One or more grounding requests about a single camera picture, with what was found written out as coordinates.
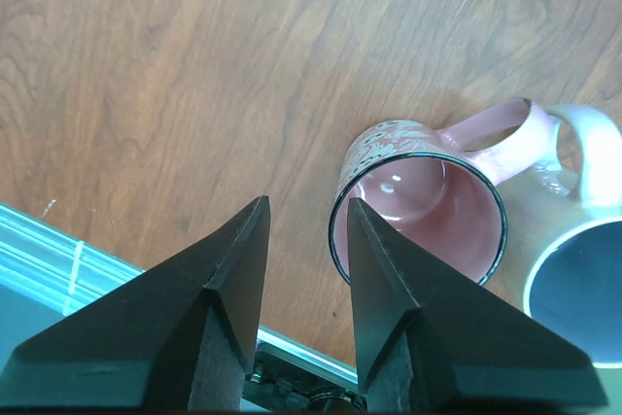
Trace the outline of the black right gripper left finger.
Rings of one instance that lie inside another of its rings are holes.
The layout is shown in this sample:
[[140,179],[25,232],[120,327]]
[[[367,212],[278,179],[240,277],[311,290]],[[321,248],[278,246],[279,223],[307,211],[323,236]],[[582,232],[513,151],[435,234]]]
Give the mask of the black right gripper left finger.
[[170,259],[19,344],[5,410],[237,410],[252,371],[267,196]]

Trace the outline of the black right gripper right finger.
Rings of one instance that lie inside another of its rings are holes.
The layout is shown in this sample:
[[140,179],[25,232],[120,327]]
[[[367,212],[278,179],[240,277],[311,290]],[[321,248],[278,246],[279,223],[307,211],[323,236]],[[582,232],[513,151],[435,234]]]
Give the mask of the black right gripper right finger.
[[348,206],[358,384],[371,410],[600,410],[589,357],[411,242],[365,201]]

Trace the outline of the iridescent cream mug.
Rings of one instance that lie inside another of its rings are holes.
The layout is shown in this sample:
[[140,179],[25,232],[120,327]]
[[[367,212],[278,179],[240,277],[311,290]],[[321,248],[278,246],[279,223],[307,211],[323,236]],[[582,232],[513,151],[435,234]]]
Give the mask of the iridescent cream mug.
[[621,365],[621,133],[603,112],[549,107],[582,155],[577,172],[543,157],[500,184],[507,243],[496,275],[510,302],[589,355],[598,368]]

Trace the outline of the pink ghost pattern mug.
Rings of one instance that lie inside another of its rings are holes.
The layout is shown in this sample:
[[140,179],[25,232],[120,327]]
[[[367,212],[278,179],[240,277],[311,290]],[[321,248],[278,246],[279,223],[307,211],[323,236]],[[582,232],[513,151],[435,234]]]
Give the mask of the pink ghost pattern mug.
[[346,152],[328,222],[340,275],[350,278],[347,213],[359,197],[408,240],[484,284],[508,236],[497,187],[533,166],[551,138],[546,112],[522,97],[442,129],[411,120],[366,129]]

